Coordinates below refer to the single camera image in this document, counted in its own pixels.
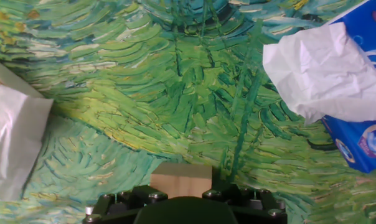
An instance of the tissue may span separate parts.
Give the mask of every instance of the tissue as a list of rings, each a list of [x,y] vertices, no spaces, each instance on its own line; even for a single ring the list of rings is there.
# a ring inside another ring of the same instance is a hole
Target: tissue
[[[20,199],[52,103],[0,64],[0,200]]]
[[[306,124],[326,114],[344,121],[376,120],[376,70],[343,22],[265,45],[263,66],[289,109]]]

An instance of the van gogh style painting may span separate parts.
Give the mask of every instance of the van gogh style painting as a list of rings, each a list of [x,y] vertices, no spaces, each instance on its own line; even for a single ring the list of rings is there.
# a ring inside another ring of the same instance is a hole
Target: van gogh style painting
[[[376,171],[348,168],[261,65],[264,44],[359,0],[0,0],[0,61],[55,100],[21,201],[0,223],[80,223],[162,161],[270,189],[289,223],[376,223]]]

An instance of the bolt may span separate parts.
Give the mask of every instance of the bolt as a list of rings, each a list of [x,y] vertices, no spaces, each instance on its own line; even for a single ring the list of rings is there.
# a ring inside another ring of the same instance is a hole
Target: bolt
[[[90,216],[88,216],[87,218],[86,218],[86,220],[87,220],[87,222],[95,222],[95,221],[98,221],[98,220],[100,220],[102,217],[101,217],[101,215],[99,215],[99,214],[92,214],[92,215],[90,215]]]
[[[87,205],[85,210],[86,210],[86,215],[91,215],[94,210],[94,205]]]
[[[129,195],[131,192],[130,191],[124,191],[124,192],[119,192],[119,194],[118,195],[120,195],[120,196],[124,196],[124,195]]]
[[[286,204],[284,200],[277,200],[276,203],[280,205],[280,209],[286,209]]]
[[[165,197],[166,195],[163,192],[154,192],[154,193],[149,194],[148,196],[149,198],[159,199],[159,198]]]
[[[218,192],[216,190],[208,190],[204,194],[206,197],[219,197],[221,196],[221,192]]]
[[[281,215],[283,213],[283,211],[282,210],[280,210],[280,209],[270,209],[269,211],[268,211],[268,214],[269,215],[271,215],[271,216],[277,216],[277,215]]]
[[[269,194],[271,192],[269,190],[267,190],[267,189],[260,189],[260,193],[262,193],[262,194]]]

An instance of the painted wall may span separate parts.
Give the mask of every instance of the painted wall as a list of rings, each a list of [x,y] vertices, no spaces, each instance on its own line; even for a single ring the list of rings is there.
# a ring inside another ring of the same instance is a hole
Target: painted wall
[[[349,169],[261,66],[263,44],[358,2],[1,0],[0,59],[56,116],[0,223],[79,222],[87,200],[148,183],[165,160],[276,192],[290,223],[376,223],[376,171]]]

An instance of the mural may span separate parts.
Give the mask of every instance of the mural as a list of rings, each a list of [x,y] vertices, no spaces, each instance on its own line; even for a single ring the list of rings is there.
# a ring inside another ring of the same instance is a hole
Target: mural
[[[0,0],[0,61],[55,100],[20,202],[0,223],[79,223],[162,161],[286,200],[289,223],[376,223],[376,171],[348,168],[261,66],[264,44],[360,1]]]

